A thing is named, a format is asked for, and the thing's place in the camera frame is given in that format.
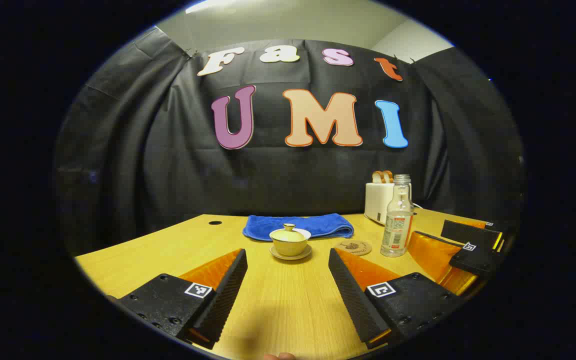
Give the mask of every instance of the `white wall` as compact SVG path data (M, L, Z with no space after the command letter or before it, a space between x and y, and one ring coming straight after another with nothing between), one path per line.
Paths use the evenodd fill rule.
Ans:
M452 47L453 44L441 35L409 18L380 39L372 50L412 63L411 58L417 61Z
M373 0L237 0L189 14L179 11L157 27L191 52L269 39L330 41L370 49L407 19Z

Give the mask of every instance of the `yellow cup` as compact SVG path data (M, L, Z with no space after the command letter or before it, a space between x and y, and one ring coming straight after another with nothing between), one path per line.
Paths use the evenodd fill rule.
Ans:
M270 233L274 248L280 255L297 256L306 249L308 239L302 233L293 230L294 227L293 223L284 223L283 228Z

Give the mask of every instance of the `coaster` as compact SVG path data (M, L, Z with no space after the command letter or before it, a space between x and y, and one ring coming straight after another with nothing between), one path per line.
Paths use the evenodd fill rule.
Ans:
M285 255L281 255L281 253L278 253L277 250L275 249L275 246L271 246L270 247L270 253L275 257L275 258L279 258L282 260L299 260L299 259L303 259L306 256L310 255L313 252L313 248L311 248L311 246L309 244L306 245L306 248L303 249L302 253L300 253L299 255L295 255L295 256L285 256Z
M357 241L357 240L345 240L341 241L340 243L336 244L335 248L338 248L343 251L347 251L352 255L366 255L373 250L373 247L365 242L365 241Z

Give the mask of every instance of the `ceiling light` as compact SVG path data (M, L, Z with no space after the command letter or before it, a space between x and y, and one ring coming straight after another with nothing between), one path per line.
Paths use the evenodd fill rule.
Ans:
M234 0L205 0L188 7L188 9L185 9L185 13L190 14L192 12L198 12L199 10L216 7L218 5L228 5L233 1Z

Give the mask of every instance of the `purple letter u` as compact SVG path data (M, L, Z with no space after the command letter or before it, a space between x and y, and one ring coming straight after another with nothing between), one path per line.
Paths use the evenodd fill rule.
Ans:
M214 131L217 136L217 142L227 150L237 150L246 146L252 139L254 123L252 119L252 94L257 88L255 85L246 86L235 92L235 98L239 100L241 113L241 128L239 132L233 134L228 129L228 103L231 102L230 96L220 97L212 103L214 112Z

